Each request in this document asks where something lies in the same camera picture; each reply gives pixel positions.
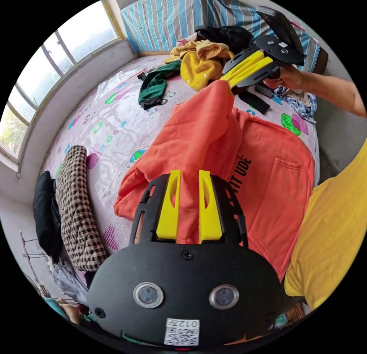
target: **metal rack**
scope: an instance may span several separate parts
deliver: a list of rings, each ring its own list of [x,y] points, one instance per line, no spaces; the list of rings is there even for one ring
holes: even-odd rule
[[[21,239],[22,245],[23,245],[23,251],[21,253],[22,253],[22,256],[24,258],[26,258],[27,261],[28,261],[29,267],[31,268],[31,271],[32,271],[32,274],[33,274],[34,281],[25,272],[23,272],[23,274],[25,275],[27,280],[31,283],[31,285],[34,287],[34,289],[37,291],[37,293],[43,299],[44,298],[52,298],[52,299],[57,300],[58,298],[52,297],[50,292],[48,291],[47,287],[44,285],[44,283],[38,279],[37,274],[34,271],[32,263],[31,263],[31,258],[47,258],[47,255],[45,253],[34,253],[34,254],[32,254],[32,253],[27,252],[26,243],[27,242],[38,241],[38,239],[36,238],[36,239],[25,240],[21,230],[19,230],[19,233],[20,233],[20,239]],[[71,305],[77,305],[78,304],[78,302],[75,302],[73,299],[64,299],[64,300],[68,304],[71,304]]]

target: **window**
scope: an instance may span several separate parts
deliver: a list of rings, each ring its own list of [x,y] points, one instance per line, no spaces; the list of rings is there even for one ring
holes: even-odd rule
[[[117,38],[101,1],[80,11],[57,30],[77,62]]]
[[[27,126],[22,123],[6,105],[0,120],[0,144],[5,151],[17,158],[26,134]]]
[[[37,49],[13,87],[0,122],[0,150],[18,161],[40,104],[78,62],[119,39],[101,1],[77,13]]]
[[[60,75],[52,67],[40,47],[24,67],[18,83],[33,103],[39,106],[59,79]]]
[[[45,48],[63,74],[67,73],[73,67],[72,62],[62,49],[55,33],[45,41]]]
[[[19,94],[19,91],[16,87],[13,87],[10,96],[9,96],[10,104],[16,108],[16,111],[28,122],[32,120],[34,114],[36,113],[35,109],[33,109]]]

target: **hoodie pocket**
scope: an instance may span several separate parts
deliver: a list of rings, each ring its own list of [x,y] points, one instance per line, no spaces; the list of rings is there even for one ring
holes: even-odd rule
[[[307,170],[301,164],[275,158],[248,239],[249,247],[268,260],[280,281],[289,265],[309,196]]]

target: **bedsheet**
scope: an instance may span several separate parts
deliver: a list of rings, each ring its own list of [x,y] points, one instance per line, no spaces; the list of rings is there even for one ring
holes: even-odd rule
[[[60,128],[41,169],[49,170],[53,178],[58,177],[58,170],[72,145],[82,145],[87,149],[91,207],[97,229],[109,253],[126,247],[130,236],[131,222],[116,216],[113,210],[123,176],[135,161],[144,156],[170,117],[173,106],[196,93],[178,75],[167,81],[162,105],[148,111],[139,106],[138,95],[142,81],[137,78],[137,73],[161,64],[166,57],[168,56],[158,55],[137,58],[104,81],[99,89],[95,87]],[[122,82],[117,83],[117,75]],[[242,102],[237,96],[234,105],[294,132],[310,149],[318,167],[315,126],[301,119],[280,98],[275,96],[274,99],[269,99],[256,94],[270,104],[265,115]]]

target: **qr code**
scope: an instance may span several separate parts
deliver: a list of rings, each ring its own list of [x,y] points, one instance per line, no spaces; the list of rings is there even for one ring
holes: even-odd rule
[[[199,329],[167,327],[164,344],[176,346],[197,346],[199,345]]]

